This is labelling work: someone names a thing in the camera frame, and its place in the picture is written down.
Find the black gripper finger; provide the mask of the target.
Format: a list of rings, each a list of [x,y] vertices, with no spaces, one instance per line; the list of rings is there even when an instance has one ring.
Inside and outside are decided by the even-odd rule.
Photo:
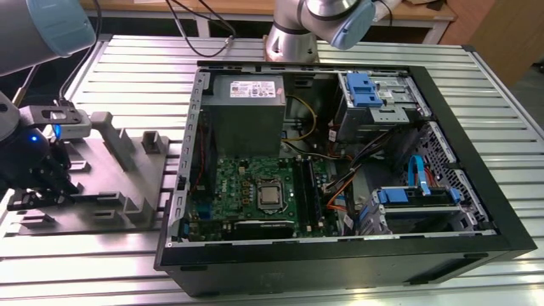
[[[54,190],[66,195],[79,194],[79,188],[71,181],[71,167],[72,162],[64,142],[62,140],[48,140],[44,171],[52,181]]]
[[[7,211],[32,210],[56,206],[62,201],[64,191],[55,189],[14,189],[10,197]]]

